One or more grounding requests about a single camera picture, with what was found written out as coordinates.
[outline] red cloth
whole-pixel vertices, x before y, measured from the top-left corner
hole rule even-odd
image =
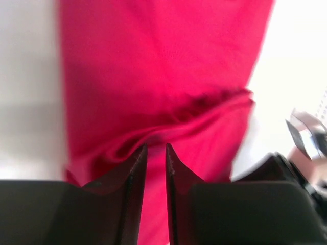
[[[167,244],[165,145],[228,180],[252,106],[245,89],[269,0],[61,0],[70,163],[83,185],[147,142],[139,244]],[[112,164],[96,165],[100,154]]]

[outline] pink cloth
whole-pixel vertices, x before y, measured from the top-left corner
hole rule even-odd
[[[69,181],[149,145],[138,243],[167,244],[165,145],[227,181],[252,107],[246,90],[270,0],[60,1]],[[104,155],[112,164],[96,165]]]

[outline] folded cloth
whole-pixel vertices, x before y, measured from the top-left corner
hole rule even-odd
[[[60,1],[67,179],[85,183],[149,146],[138,244],[167,244],[165,145],[228,181],[270,0]],[[109,163],[94,161],[99,156]]]

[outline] red fabric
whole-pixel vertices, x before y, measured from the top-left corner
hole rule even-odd
[[[139,244],[167,244],[165,145],[228,180],[252,106],[245,89],[269,0],[61,0],[70,163],[83,185],[147,142]],[[105,155],[112,164],[96,165]]]

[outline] white surface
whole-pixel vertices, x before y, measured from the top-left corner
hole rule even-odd
[[[293,146],[284,119],[327,83],[327,1],[278,1],[250,82],[257,106],[233,176]],[[0,0],[0,178],[59,179],[66,161],[55,5]]]

